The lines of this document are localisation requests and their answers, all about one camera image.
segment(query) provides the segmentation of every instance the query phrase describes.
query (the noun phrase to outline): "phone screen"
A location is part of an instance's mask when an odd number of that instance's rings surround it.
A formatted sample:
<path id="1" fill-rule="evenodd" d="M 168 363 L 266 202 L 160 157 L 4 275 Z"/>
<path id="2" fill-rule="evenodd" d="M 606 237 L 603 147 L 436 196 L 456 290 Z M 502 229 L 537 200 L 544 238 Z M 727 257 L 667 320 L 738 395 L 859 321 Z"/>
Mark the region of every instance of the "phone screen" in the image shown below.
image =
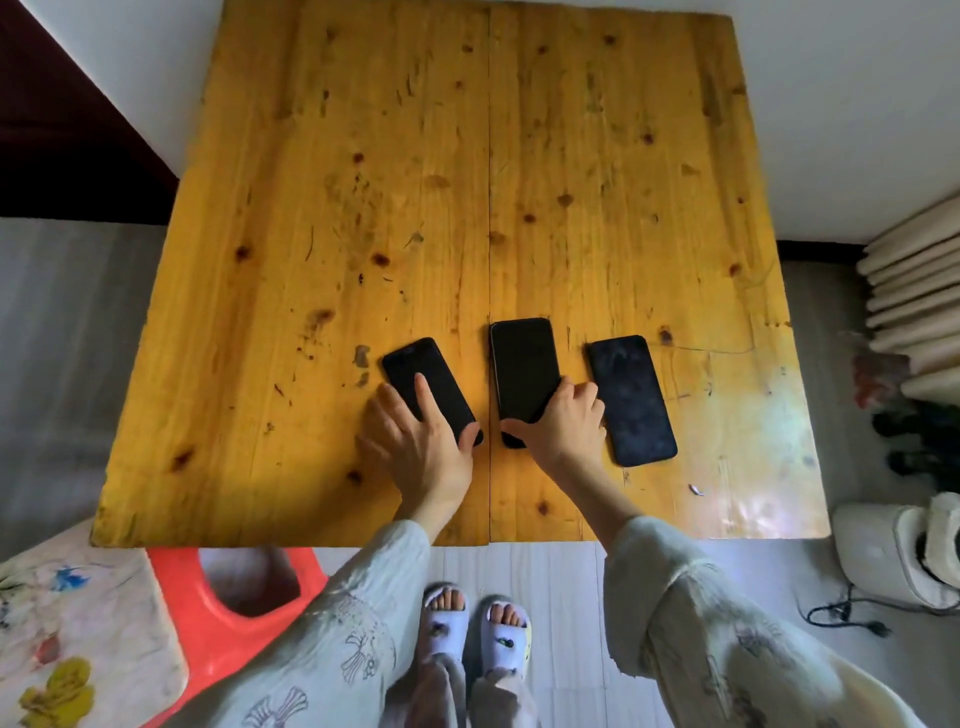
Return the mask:
<path id="1" fill-rule="evenodd" d="M 423 421 L 423 413 L 420 412 L 417 392 L 414 389 L 414 375 L 417 372 L 426 377 L 433 398 L 437 401 L 437 405 L 446 417 L 446 421 L 450 423 L 450 429 L 453 430 L 458 442 L 464 427 L 476 422 L 476 418 L 470 411 L 470 405 L 467 404 L 463 392 L 457 385 L 457 380 L 453 378 L 450 368 L 446 366 L 444 356 L 440 353 L 440 347 L 433 339 L 429 337 L 420 339 L 410 346 L 388 353 L 383 357 L 381 363 L 387 379 L 390 380 L 403 401 L 410 407 L 414 417 L 421 422 Z M 476 447 L 482 442 L 483 430 L 477 433 L 473 446 Z"/>
<path id="2" fill-rule="evenodd" d="M 547 319 L 498 321 L 490 327 L 493 376 L 500 419 L 534 423 L 560 384 L 560 365 Z M 523 448 L 512 435 L 503 434 L 508 448 Z"/>
<path id="3" fill-rule="evenodd" d="M 642 336 L 587 344 L 597 397 L 616 462 L 624 468 L 668 460 L 677 454 L 650 349 Z"/>

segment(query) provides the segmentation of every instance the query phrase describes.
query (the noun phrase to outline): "slipper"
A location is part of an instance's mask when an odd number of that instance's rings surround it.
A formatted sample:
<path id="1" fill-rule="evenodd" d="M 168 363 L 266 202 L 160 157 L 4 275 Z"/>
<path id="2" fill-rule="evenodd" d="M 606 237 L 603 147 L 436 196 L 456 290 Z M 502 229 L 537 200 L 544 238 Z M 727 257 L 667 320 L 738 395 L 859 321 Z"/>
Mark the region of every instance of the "slipper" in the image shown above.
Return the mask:
<path id="1" fill-rule="evenodd" d="M 432 610 L 427 605 L 444 593 L 444 589 L 455 589 L 464 596 L 464 609 Z M 423 595 L 423 609 L 420 613 L 420 638 L 417 643 L 417 659 L 424 662 L 433 655 L 450 655 L 463 662 L 464 644 L 467 642 L 467 629 L 470 624 L 470 600 L 467 593 L 456 584 L 438 584 Z"/>
<path id="2" fill-rule="evenodd" d="M 490 613 L 494 604 L 506 608 L 510 605 L 514 612 L 527 625 L 514 627 L 510 624 L 493 624 Z M 533 645 L 533 624 L 523 607 L 513 601 L 496 600 L 487 608 L 487 614 L 480 624 L 480 651 L 483 656 L 483 674 L 492 669 L 504 667 L 526 677 L 530 664 L 530 648 Z"/>

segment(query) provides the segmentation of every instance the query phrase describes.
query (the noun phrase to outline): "person's left hand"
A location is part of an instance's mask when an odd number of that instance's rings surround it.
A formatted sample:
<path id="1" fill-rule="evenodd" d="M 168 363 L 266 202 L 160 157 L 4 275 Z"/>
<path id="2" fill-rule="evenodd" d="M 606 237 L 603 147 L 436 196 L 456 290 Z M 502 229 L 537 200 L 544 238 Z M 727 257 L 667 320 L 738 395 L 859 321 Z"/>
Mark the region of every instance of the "person's left hand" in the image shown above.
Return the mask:
<path id="1" fill-rule="evenodd" d="M 473 477 L 473 441 L 479 423 L 470 423 L 453 436 L 426 377 L 414 377 L 419 422 L 400 394 L 381 384 L 367 405 L 357 435 L 361 454 L 382 465 L 394 479 L 403 502 L 396 518 L 418 522 L 431 543 L 453 518 Z"/>

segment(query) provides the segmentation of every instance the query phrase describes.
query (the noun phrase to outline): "white radiator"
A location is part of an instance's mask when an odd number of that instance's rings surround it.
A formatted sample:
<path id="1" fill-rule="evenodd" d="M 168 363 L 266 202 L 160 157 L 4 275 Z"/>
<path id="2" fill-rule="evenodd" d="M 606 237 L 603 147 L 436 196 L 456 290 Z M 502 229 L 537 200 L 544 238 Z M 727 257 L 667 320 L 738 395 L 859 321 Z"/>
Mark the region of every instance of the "white radiator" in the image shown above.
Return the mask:
<path id="1" fill-rule="evenodd" d="M 960 405 L 960 196 L 865 251 L 856 269 L 873 286 L 870 348 L 909 357 L 907 397 Z"/>

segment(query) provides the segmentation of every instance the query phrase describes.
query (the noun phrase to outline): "floor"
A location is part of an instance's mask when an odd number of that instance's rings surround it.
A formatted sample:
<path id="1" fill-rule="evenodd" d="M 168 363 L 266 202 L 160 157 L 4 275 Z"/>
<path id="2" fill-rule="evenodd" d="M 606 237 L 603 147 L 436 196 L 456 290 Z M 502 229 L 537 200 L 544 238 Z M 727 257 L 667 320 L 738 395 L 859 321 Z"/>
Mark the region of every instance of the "floor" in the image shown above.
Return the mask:
<path id="1" fill-rule="evenodd" d="M 163 233 L 0 220 L 0 561 L 96 508 Z M 849 268 L 820 263 L 785 263 L 783 273 L 830 505 L 923 502 L 928 486 L 886 470 L 886 444 L 852 403 L 860 280 Z M 799 608 L 834 599 L 845 584 L 830 540 L 704 548 L 762 607 L 886 682 L 930 728 L 955 725 L 960 621 L 878 610 L 894 630 L 887 640 L 862 630 L 816 630 L 804 625 Z M 334 572 L 352 549 L 317 553 Z M 596 544 L 436 548 L 431 576 L 458 582 L 474 599 L 500 593 L 527 607 L 537 635 L 530 682 L 544 728 L 666 728 L 656 685 L 620 675 L 607 654 L 603 558 Z M 402 708 L 392 710 L 386 724 L 396 723 Z"/>

